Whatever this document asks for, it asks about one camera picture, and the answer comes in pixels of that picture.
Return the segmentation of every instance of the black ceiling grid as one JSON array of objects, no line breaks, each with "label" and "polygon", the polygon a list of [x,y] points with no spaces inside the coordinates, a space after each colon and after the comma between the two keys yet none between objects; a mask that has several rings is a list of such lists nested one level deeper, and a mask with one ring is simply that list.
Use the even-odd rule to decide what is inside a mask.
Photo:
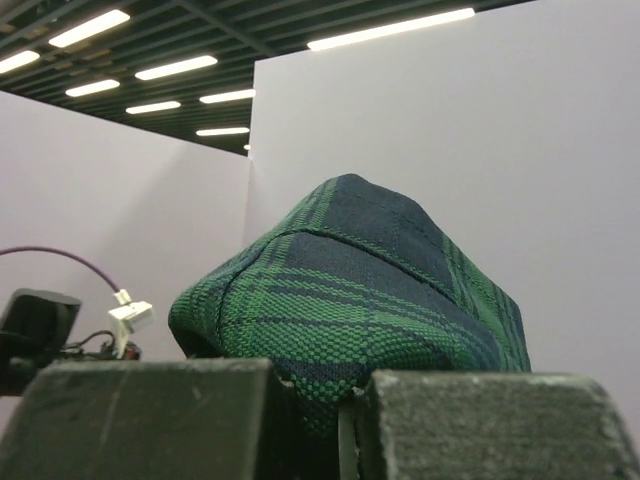
[{"label": "black ceiling grid", "polygon": [[[249,127],[251,100],[205,105],[204,95],[253,85],[257,60],[306,49],[311,40],[464,7],[476,12],[532,0],[9,0],[0,3],[0,59],[22,50],[38,61],[0,75],[0,89],[183,140],[244,154],[247,135],[199,137],[203,128]],[[131,19],[56,48],[48,40],[112,9]],[[209,54],[218,63],[150,81],[146,68]],[[69,88],[113,78],[120,87],[69,97]],[[127,107],[182,106],[142,115]]]}]

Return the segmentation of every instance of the fluorescent light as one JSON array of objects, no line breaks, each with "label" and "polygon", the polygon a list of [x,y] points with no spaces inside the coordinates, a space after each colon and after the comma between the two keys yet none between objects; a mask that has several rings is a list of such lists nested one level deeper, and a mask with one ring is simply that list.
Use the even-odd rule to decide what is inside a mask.
[{"label": "fluorescent light", "polygon": [[200,97],[202,103],[220,103],[230,102],[232,100],[242,100],[244,98],[253,98],[256,96],[256,91],[239,90],[237,92],[218,93],[217,95],[207,95],[206,97]]},{"label": "fluorescent light", "polygon": [[238,133],[249,133],[249,129],[246,127],[213,128],[209,130],[198,130],[196,135],[200,137],[210,137],[214,135],[236,135]]},{"label": "fluorescent light", "polygon": [[40,57],[36,52],[31,50],[25,50],[24,52],[17,53],[9,58],[6,58],[0,62],[0,73],[8,72],[14,68],[21,67],[27,63],[36,61]]},{"label": "fluorescent light", "polygon": [[75,87],[67,90],[65,93],[70,97],[79,97],[81,95],[89,95],[90,93],[102,92],[120,86],[120,82],[115,80],[102,80],[96,83],[90,83],[81,87]]},{"label": "fluorescent light", "polygon": [[182,73],[196,68],[208,67],[209,65],[214,65],[216,63],[218,63],[218,60],[213,58],[211,55],[203,55],[201,57],[190,58],[189,60],[163,65],[162,67],[143,70],[142,72],[136,73],[136,77],[140,80],[152,80],[154,78],[166,77],[167,75],[174,75],[176,73]]},{"label": "fluorescent light", "polygon": [[462,10],[441,13],[439,15],[417,18],[407,22],[385,25],[384,27],[371,28],[360,32],[347,33],[346,35],[338,35],[337,37],[316,40],[314,42],[309,42],[307,46],[314,51],[326,50],[328,48],[340,47],[351,43],[364,42],[365,40],[371,40],[373,38],[386,37],[395,33],[418,30],[420,28],[432,27],[434,25],[441,25],[443,23],[453,22],[456,20],[464,20],[465,18],[471,18],[474,15],[475,11],[473,8],[464,8]]},{"label": "fluorescent light", "polygon": [[161,103],[152,103],[150,105],[140,105],[138,107],[129,107],[127,108],[127,113],[135,115],[136,113],[147,113],[147,112],[157,112],[159,110],[169,110],[171,108],[178,108],[180,106],[180,102],[161,102]]},{"label": "fluorescent light", "polygon": [[73,43],[79,42],[80,40],[84,40],[85,38],[89,38],[100,32],[109,30],[116,25],[120,25],[130,18],[131,17],[129,15],[121,12],[120,10],[111,10],[104,15],[100,15],[99,17],[89,20],[82,25],[78,25],[77,27],[66,31],[63,34],[58,35],[57,37],[53,37],[51,40],[49,40],[49,43],[58,48],[68,47]]}]

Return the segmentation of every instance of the cable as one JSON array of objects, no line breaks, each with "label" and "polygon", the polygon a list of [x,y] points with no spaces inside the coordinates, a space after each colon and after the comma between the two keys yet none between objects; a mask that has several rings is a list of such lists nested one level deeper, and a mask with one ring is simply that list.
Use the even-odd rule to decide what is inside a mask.
[{"label": "cable", "polygon": [[68,349],[71,349],[71,348],[80,348],[83,345],[86,345],[87,343],[89,343],[89,341],[91,341],[94,338],[99,337],[101,335],[107,335],[107,336],[111,337],[111,343],[115,343],[115,341],[116,341],[116,337],[109,330],[98,330],[97,332],[93,332],[91,335],[89,335],[87,338],[85,338],[84,340],[82,340],[80,342],[73,342],[73,343],[69,343],[69,344],[65,345],[64,347],[62,347],[62,350],[68,350]]},{"label": "cable", "polygon": [[50,248],[50,247],[37,247],[37,246],[12,247],[12,248],[5,248],[4,250],[0,250],[0,257],[3,255],[8,255],[10,253],[20,253],[20,252],[46,252],[46,253],[53,253],[55,255],[61,255],[63,257],[70,258],[71,260],[75,260],[76,262],[79,262],[83,264],[85,267],[93,270],[94,273],[96,273],[100,278],[102,278],[109,285],[109,287],[114,291],[114,293],[117,294],[118,292],[121,291],[118,284],[116,284],[113,280],[111,280],[111,278],[109,278],[109,276],[106,273],[104,273],[102,270],[100,270],[98,267],[88,262],[84,258],[79,257],[78,255],[74,255],[73,253],[67,252],[65,250],[60,250],[57,248]]}]

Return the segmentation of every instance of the white partition panel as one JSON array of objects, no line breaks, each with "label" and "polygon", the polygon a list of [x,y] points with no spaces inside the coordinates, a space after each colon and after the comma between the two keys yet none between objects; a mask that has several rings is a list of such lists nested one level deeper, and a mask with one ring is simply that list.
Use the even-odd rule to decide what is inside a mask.
[{"label": "white partition panel", "polygon": [[[240,249],[246,157],[5,93],[0,145],[0,248],[45,245],[90,260],[154,305],[156,323],[132,338],[143,358],[184,358],[167,313]],[[72,340],[107,327],[117,306],[93,272],[44,253],[0,258],[0,308],[20,287],[84,301]],[[0,399],[0,431],[14,404]]]},{"label": "white partition panel", "polygon": [[520,304],[536,371],[640,437],[640,1],[539,0],[258,63],[245,243],[328,177],[417,200]]}]

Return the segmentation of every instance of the purple cable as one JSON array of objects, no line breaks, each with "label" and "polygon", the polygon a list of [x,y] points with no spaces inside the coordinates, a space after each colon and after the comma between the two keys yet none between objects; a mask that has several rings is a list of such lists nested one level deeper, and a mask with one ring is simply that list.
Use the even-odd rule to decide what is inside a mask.
[{"label": "purple cable", "polygon": [[111,278],[109,278],[109,276],[106,273],[104,273],[102,270],[100,270],[98,267],[89,263],[84,258],[79,257],[78,255],[74,255],[73,253],[66,252],[64,250],[59,250],[57,248],[33,247],[33,246],[5,248],[4,250],[0,250],[0,257],[2,255],[8,255],[10,253],[20,253],[20,252],[46,252],[46,253],[53,253],[55,255],[62,255],[63,257],[70,258],[71,260],[80,262],[85,267],[88,267],[91,270],[93,270],[97,275],[100,276],[100,278],[102,278],[105,282],[107,282],[107,284],[109,284],[109,286],[115,293],[118,293],[120,291],[120,287],[118,287],[118,285],[113,280],[111,280]]}]

